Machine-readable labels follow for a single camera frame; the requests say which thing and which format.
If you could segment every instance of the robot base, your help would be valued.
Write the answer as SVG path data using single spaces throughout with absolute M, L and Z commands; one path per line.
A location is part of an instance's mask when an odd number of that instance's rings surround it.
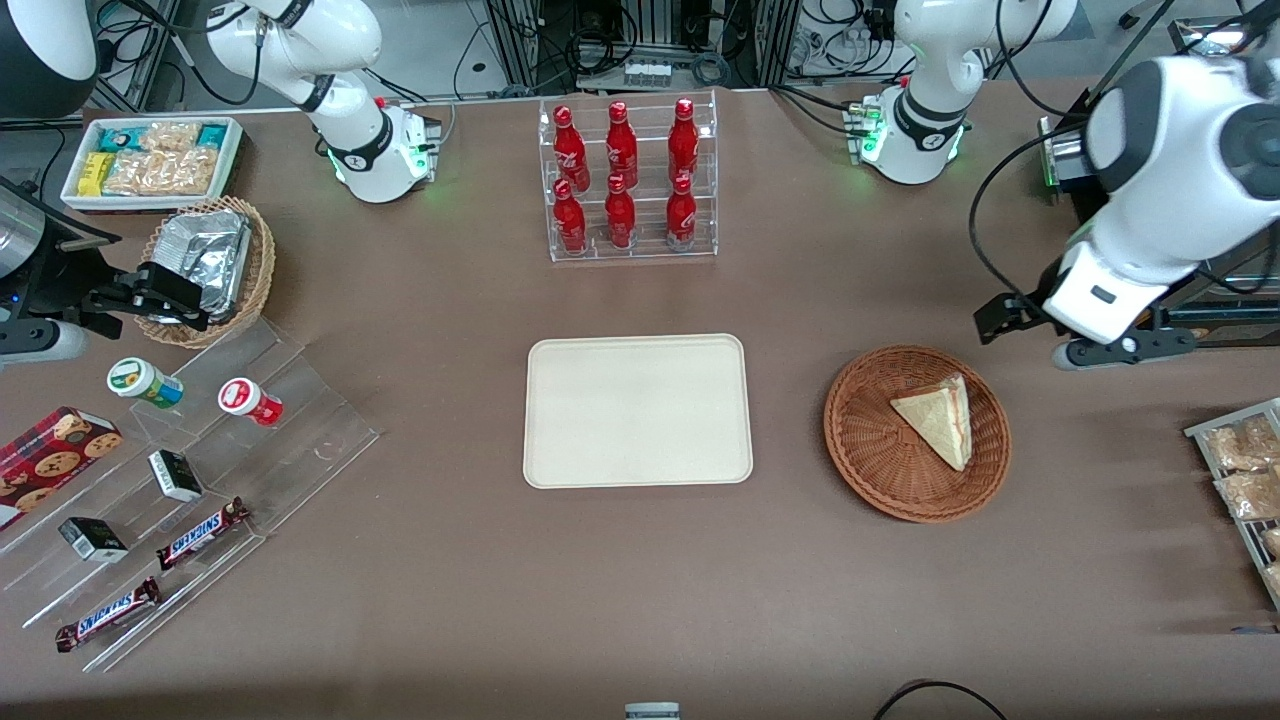
M 402 108 L 388 106 L 383 113 L 392 120 L 392 142 L 367 170 L 344 169 L 329 154 L 338 179 L 365 202 L 390 202 L 420 182 L 435 179 L 440 156 L 440 127 L 430 128 L 420 117 Z
M 867 133 L 867 137 L 849 138 L 849 158 L 855 165 L 876 168 L 893 182 L 923 184 L 942 174 L 947 163 L 955 159 L 964 128 L 956 131 L 950 146 L 920 150 L 893 119 L 893 102 L 902 92 L 901 87 L 890 87 L 864 97 L 852 113 L 845 111 L 845 129 Z

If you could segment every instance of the small cup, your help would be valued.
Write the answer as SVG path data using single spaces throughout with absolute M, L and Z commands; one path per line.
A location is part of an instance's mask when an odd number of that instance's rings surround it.
M 182 400 L 183 386 L 141 357 L 125 357 L 106 373 L 106 387 L 120 397 L 138 397 L 160 409 Z
M 284 414 L 279 397 L 262 392 L 262 387 L 248 378 L 233 378 L 218 391 L 218 406 L 232 415 L 247 415 L 255 423 L 270 427 Z

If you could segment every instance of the foil package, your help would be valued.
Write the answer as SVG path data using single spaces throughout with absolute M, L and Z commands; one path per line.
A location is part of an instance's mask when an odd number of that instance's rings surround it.
M 234 210 L 177 215 L 160 228 L 151 260 L 198 284 L 200 309 L 209 313 L 210 323 L 221 324 L 236 315 L 252 234 L 252 222 Z

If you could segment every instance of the red cookie box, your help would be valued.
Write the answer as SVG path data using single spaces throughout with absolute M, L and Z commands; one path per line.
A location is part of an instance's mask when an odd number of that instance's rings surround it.
M 120 432 L 111 423 L 74 407 L 59 407 L 0 447 L 0 530 L 120 442 Z

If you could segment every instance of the cookie box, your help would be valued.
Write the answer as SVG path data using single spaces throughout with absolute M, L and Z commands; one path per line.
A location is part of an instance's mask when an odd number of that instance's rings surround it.
M 214 177 L 209 183 L 209 191 L 204 195 L 157 195 L 157 196 L 110 196 L 110 195 L 81 195 L 79 178 L 84 172 L 84 164 L 90 156 L 99 150 L 104 133 L 124 128 L 146 126 L 155 120 L 174 120 L 183 123 L 200 123 L 202 126 L 225 127 L 227 132 L 221 138 L 218 150 L 218 163 L 214 165 Z M 215 200 L 224 195 L 236 167 L 237 152 L 239 150 L 243 129 L 229 115 L 145 115 L 127 118 L 104 118 L 93 120 L 84 127 L 84 137 L 79 149 L 76 150 L 76 159 L 72 169 L 67 173 L 63 183 L 61 200 L 68 208 L 74 208 L 87 215 L 95 214 L 134 214 L 134 213 L 168 213 L 178 208 L 189 208 L 197 202 Z
M 74 407 L 59 407 L 0 447 L 0 530 L 35 510 L 120 442 L 119 429 L 108 420 Z

